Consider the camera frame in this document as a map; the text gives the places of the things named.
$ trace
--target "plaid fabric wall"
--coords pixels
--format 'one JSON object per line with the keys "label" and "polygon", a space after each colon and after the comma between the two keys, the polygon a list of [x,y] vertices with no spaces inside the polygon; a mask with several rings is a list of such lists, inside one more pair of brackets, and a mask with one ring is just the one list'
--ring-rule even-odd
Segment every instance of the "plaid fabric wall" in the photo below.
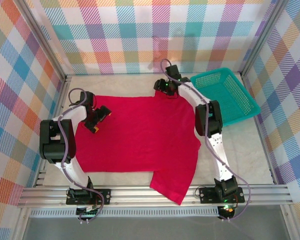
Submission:
{"label": "plaid fabric wall", "polygon": [[67,74],[238,72],[277,0],[27,0]]}
{"label": "plaid fabric wall", "polygon": [[290,0],[248,74],[258,120],[279,183],[300,218],[300,0]]}
{"label": "plaid fabric wall", "polygon": [[39,162],[39,124],[51,117],[61,82],[12,0],[0,0],[0,240]]}

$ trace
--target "metal rail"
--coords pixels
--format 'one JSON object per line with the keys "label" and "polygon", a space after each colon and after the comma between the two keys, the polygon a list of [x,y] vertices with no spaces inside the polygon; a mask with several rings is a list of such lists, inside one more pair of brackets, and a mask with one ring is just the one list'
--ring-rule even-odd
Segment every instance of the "metal rail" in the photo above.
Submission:
{"label": "metal rail", "polygon": [[[111,189],[111,201],[107,207],[175,207],[176,203],[167,199],[148,186],[95,186],[98,189]],[[182,207],[220,206],[218,203],[201,204],[195,196],[199,185],[190,186],[184,197]],[[245,199],[248,188],[240,185]],[[68,186],[38,186],[25,188],[19,201],[20,208],[68,208],[66,191]],[[289,205],[292,198],[286,185],[256,184],[251,185],[250,205]]]}

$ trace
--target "plastic basket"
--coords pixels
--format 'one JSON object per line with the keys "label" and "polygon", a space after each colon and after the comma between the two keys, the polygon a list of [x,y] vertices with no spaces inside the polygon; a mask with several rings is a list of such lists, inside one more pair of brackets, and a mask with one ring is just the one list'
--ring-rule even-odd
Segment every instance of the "plastic basket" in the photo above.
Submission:
{"label": "plastic basket", "polygon": [[220,104],[224,126],[260,113],[260,107],[229,68],[219,68],[191,77],[201,94]]}

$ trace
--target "checkered backdrop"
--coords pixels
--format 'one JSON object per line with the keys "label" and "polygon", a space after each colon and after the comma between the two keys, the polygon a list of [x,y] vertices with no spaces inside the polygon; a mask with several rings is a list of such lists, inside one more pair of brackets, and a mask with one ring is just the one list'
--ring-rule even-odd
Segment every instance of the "checkered backdrop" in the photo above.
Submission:
{"label": "checkered backdrop", "polygon": [[12,0],[0,0],[0,240],[8,239],[39,162],[39,125],[61,81]]}
{"label": "checkered backdrop", "polygon": [[277,0],[27,0],[66,74],[244,66]]}
{"label": "checkered backdrop", "polygon": [[290,0],[247,76],[279,183],[300,219],[300,0]]}

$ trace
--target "white table surface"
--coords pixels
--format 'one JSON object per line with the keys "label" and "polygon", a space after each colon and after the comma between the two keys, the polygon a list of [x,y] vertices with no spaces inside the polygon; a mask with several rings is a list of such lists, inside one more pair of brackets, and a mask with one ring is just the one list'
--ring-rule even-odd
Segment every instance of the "white table surface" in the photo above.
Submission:
{"label": "white table surface", "polygon": [[[140,97],[154,96],[154,83],[163,78],[162,74],[116,74],[74,76],[70,79],[70,87],[82,88],[95,95]],[[80,91],[74,91],[71,99],[79,99]],[[67,109],[68,97],[64,104]],[[268,162],[259,138],[253,118],[222,128],[223,145],[230,168],[249,184],[273,184]],[[201,142],[198,162],[192,184],[215,184],[214,159]],[[89,172],[94,185],[149,185],[152,172]],[[48,164],[45,179],[46,186],[68,185],[66,177],[54,165]]]}

